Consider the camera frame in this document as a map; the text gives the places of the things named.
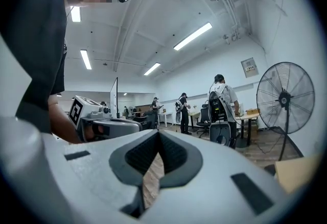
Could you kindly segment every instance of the standing fan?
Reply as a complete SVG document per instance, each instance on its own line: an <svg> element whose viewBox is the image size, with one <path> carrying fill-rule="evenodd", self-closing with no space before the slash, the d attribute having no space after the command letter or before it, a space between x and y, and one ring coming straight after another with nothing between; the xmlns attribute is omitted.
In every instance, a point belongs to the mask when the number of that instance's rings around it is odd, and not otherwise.
<svg viewBox="0 0 327 224"><path fill-rule="evenodd" d="M271 66L262 76L256 92L256 104L265 125L286 136L301 129L310 119L315 103L315 93L309 75L300 66L282 62Z"/></svg>

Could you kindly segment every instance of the wooden floor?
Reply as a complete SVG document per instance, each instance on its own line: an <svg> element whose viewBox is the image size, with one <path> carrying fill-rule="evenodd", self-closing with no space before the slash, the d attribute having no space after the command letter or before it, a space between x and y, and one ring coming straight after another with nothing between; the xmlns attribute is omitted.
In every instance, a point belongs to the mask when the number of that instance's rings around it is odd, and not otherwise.
<svg viewBox="0 0 327 224"><path fill-rule="evenodd" d="M176 131L176 126L168 126L165 128L160 125L163 130ZM198 138L201 133L192 133L190 138ZM255 165L264 168L273 164L278 160L282 149L284 137L280 138L280 134L272 130L259 131L257 137L251 138L251 145L246 148L236 148L236 150L251 160ZM202 135L203 140L209 141L209 135ZM286 142L283 160L298 158L299 155L294 147ZM148 172L144 175L143 195L146 208L150 207L158 196L159 179L164 176L164 164L158 154L150 166Z"/></svg>

